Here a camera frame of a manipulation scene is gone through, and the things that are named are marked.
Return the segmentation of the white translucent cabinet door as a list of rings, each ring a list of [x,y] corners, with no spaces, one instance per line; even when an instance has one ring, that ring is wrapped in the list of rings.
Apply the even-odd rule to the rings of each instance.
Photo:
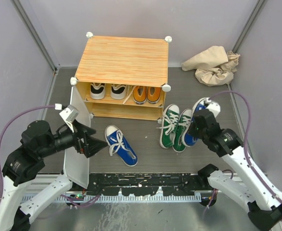
[[[79,111],[77,121],[91,127],[90,113],[76,87],[71,88],[70,104]],[[63,171],[64,175],[72,182],[82,188],[88,187],[90,159],[77,153],[73,147],[65,150]]]

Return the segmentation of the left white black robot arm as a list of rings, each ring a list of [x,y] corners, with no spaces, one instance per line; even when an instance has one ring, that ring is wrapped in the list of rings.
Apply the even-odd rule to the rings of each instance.
[[[21,200],[37,174],[44,168],[44,158],[73,147],[79,154],[90,158],[107,142],[92,137],[96,130],[76,120],[72,132],[67,125],[63,132],[52,134],[45,120],[28,125],[22,133],[21,146],[8,155],[2,169],[3,188],[0,191],[0,231],[27,231],[38,215],[58,196],[68,190],[77,191],[83,186],[83,178],[61,174],[56,180],[33,197],[28,203]]]

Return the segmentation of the green sneaker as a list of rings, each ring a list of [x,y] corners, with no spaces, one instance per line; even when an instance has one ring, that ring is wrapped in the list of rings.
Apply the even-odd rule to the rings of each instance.
[[[167,149],[173,146],[175,133],[179,122],[179,107],[176,104],[170,104],[162,113],[161,130],[159,144]]]
[[[186,146],[183,144],[182,137],[186,128],[190,125],[192,118],[192,110],[185,109],[179,116],[179,122],[175,134],[173,150],[177,153],[181,153],[186,149]]]

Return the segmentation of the black white sneaker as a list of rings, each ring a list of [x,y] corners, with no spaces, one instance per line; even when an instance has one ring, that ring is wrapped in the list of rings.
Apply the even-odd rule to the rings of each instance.
[[[122,84],[112,84],[111,85],[111,98],[115,100],[122,100],[125,98],[127,93],[127,86]]]
[[[91,83],[90,97],[95,100],[101,100],[105,97],[105,84],[104,83]]]

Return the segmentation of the blue sneaker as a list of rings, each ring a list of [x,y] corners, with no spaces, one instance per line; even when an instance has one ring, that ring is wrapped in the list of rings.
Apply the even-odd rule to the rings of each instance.
[[[194,106],[192,107],[192,117],[190,120],[190,125],[185,129],[184,133],[183,133],[183,138],[182,138],[182,143],[184,144],[184,146],[186,147],[191,147],[194,146],[198,140],[198,138],[196,136],[193,136],[194,134],[194,130],[195,130],[195,122],[194,122],[194,113],[196,111],[202,110],[202,109],[206,109],[208,106],[208,97],[204,97],[199,99]]]
[[[109,155],[117,154],[121,160],[129,167],[134,167],[138,163],[138,157],[123,132],[114,125],[109,125],[105,129],[105,139],[109,145]]]

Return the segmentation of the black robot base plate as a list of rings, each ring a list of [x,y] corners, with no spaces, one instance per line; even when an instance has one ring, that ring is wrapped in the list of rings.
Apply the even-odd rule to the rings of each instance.
[[[188,196],[196,191],[212,191],[201,177],[191,173],[92,173],[88,195],[153,196],[161,189],[163,196]]]

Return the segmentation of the orange sneaker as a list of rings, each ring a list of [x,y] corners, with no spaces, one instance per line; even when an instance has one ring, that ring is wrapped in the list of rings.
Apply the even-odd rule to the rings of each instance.
[[[147,100],[146,87],[133,86],[132,89],[128,91],[128,95],[126,96],[122,104],[125,104],[131,96],[133,97],[135,104],[144,104]]]
[[[147,88],[147,101],[149,103],[155,104],[159,102],[161,96],[160,87],[148,87]]]

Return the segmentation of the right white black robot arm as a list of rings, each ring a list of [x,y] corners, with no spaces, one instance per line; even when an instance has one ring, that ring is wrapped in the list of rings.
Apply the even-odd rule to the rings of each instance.
[[[221,129],[214,114],[203,109],[193,114],[189,134],[202,140],[244,183],[240,185],[209,164],[198,171],[198,184],[202,189],[212,187],[222,191],[245,210],[250,221],[261,231],[269,231],[282,221],[282,192],[244,152],[244,143],[233,130]]]

